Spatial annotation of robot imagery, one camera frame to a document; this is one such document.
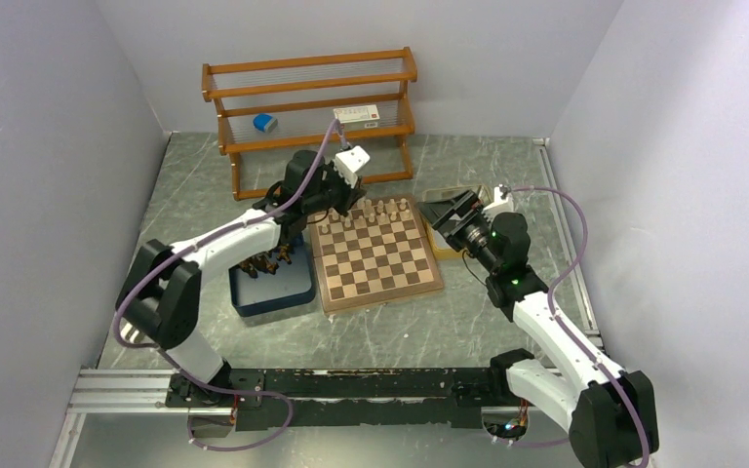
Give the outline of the light queen chess piece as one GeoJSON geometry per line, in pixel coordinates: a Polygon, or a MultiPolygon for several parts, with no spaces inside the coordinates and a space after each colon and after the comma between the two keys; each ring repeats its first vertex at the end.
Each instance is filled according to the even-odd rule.
{"type": "Polygon", "coordinates": [[[363,216],[366,218],[369,218],[374,215],[375,215],[375,208],[373,206],[373,201],[371,199],[365,199],[364,205],[363,205],[363,216]]]}

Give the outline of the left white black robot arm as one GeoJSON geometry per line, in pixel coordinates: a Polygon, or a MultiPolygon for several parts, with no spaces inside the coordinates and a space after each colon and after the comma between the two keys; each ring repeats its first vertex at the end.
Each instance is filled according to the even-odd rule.
{"type": "Polygon", "coordinates": [[[231,367],[198,329],[203,287],[289,243],[311,215],[346,214],[365,193],[361,171],[369,161],[360,146],[330,160],[299,150],[283,179],[234,220],[172,245],[146,242],[119,293],[113,324],[126,321],[147,336],[149,345],[187,372],[192,393],[204,404],[222,403],[231,390],[231,367]]]}

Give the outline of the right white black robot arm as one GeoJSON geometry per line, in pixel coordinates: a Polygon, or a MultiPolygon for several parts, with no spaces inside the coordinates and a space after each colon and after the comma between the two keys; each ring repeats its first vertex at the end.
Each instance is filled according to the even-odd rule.
{"type": "Polygon", "coordinates": [[[553,287],[530,264],[528,223],[508,189],[499,186],[489,205],[465,190],[418,209],[454,251],[484,267],[482,283],[493,306],[557,368],[548,370],[524,349],[499,355],[487,379],[490,396],[540,409],[564,430],[584,467],[649,466],[659,446],[650,379],[613,361],[559,310],[553,287]]]}

